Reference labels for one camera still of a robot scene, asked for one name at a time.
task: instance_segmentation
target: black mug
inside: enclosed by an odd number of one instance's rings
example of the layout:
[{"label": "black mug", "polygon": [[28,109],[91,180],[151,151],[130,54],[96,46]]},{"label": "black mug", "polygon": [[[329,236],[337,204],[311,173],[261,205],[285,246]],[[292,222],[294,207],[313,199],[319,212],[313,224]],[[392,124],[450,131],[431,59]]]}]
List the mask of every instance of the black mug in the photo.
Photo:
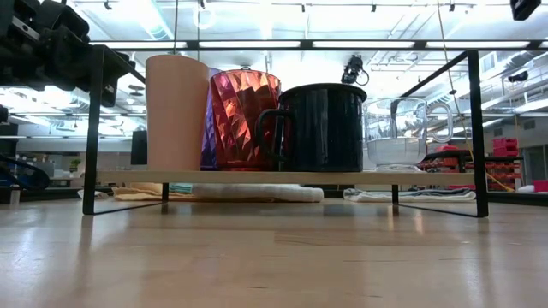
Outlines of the black mug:
[{"label": "black mug", "polygon": [[[361,172],[363,130],[361,105],[366,93],[343,84],[297,86],[280,96],[278,110],[263,111],[256,125],[259,144],[282,163],[282,170]],[[262,122],[278,117],[272,151],[261,138]]]}]

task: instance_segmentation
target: shelf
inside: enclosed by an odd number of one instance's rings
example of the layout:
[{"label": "shelf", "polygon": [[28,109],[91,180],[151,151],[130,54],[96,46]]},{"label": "shelf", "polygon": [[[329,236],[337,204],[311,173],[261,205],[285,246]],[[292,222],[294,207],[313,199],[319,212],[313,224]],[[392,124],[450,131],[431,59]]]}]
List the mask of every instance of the shelf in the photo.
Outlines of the shelf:
[{"label": "shelf", "polygon": [[241,184],[392,184],[469,185],[473,173],[312,173],[312,172],[229,172],[229,171],[98,171],[98,181],[151,183],[241,183]]},{"label": "shelf", "polygon": [[[472,160],[468,150],[447,150],[427,154],[423,161],[436,158],[458,158],[463,152],[466,160]],[[513,162],[516,160],[523,160],[523,157],[485,157],[486,162]]]}]

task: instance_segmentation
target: black metal shelf frame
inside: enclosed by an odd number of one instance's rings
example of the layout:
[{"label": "black metal shelf frame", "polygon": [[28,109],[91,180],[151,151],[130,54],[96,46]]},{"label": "black metal shelf frame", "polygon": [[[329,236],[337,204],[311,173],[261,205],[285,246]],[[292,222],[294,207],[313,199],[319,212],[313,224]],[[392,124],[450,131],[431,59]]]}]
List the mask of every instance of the black metal shelf frame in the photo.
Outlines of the black metal shelf frame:
[{"label": "black metal shelf frame", "polygon": [[[535,46],[529,45],[528,50],[540,50],[540,43],[534,42]],[[407,50],[424,50],[424,46],[419,48],[412,48]],[[87,147],[86,147],[86,175],[84,184],[84,199],[83,199],[83,213],[84,215],[98,215],[104,213],[111,213],[120,210],[131,210],[144,206],[162,205],[162,212],[167,211],[168,197],[169,197],[169,184],[164,183],[162,185],[162,202],[154,204],[139,205],[134,207],[116,208],[114,210],[95,211],[95,199],[94,189],[97,180],[97,155],[98,155],[98,125],[100,116],[100,106],[103,94],[103,77],[104,77],[104,57],[105,54],[110,53],[108,56],[112,56],[113,51],[104,45],[93,46],[93,59],[90,62],[92,70],[92,86],[90,91],[90,108],[89,108],[89,127],[87,132]],[[261,50],[278,50],[276,48],[261,48]],[[398,48],[388,48],[382,50],[400,50]],[[485,153],[484,139],[483,139],[483,123],[482,123],[482,110],[481,110],[481,88],[480,88],[480,55],[478,50],[466,50],[459,56],[452,59],[447,64],[443,65],[439,70],[422,80],[419,84],[411,88],[409,91],[402,94],[402,98],[408,97],[425,86],[428,82],[434,80],[439,75],[447,72],[457,63],[462,60],[468,59],[468,78],[470,82],[470,107],[471,107],[471,121],[472,121],[472,144],[474,153]],[[131,68],[121,58],[117,60],[120,65],[127,67],[128,72],[135,76],[137,79],[145,82],[145,78],[137,73],[135,69]],[[484,155],[474,156],[474,182],[476,186],[476,214],[461,213],[449,210],[437,210],[433,208],[423,208],[419,206],[400,204],[398,200],[398,185],[392,185],[392,204],[395,206],[403,206],[421,210],[433,210],[437,212],[471,216],[471,217],[487,217],[489,215],[489,206],[487,201],[487,184],[485,179],[485,157]]]}]

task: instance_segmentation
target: wooden table surface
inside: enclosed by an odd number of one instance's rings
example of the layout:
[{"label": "wooden table surface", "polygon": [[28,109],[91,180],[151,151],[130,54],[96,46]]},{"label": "wooden table surface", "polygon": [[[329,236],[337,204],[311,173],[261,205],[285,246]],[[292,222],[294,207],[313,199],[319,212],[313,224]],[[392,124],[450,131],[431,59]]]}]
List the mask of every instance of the wooden table surface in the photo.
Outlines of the wooden table surface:
[{"label": "wooden table surface", "polygon": [[492,204],[486,219],[339,199],[171,203],[164,215],[82,216],[78,200],[8,208],[2,308],[546,307],[541,207]]}]

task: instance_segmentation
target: glass pitcher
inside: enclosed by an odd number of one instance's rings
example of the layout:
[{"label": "glass pitcher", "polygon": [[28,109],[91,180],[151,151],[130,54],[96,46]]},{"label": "glass pitcher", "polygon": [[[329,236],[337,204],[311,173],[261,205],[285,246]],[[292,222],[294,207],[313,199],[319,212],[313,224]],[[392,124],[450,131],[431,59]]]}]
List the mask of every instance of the glass pitcher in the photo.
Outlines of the glass pitcher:
[{"label": "glass pitcher", "polygon": [[447,136],[435,133],[439,143],[453,137],[451,108],[445,103],[430,104],[420,98],[386,98],[363,104],[364,144],[369,160],[382,172],[420,172],[416,164],[426,155],[427,114],[442,108],[447,113]]}]

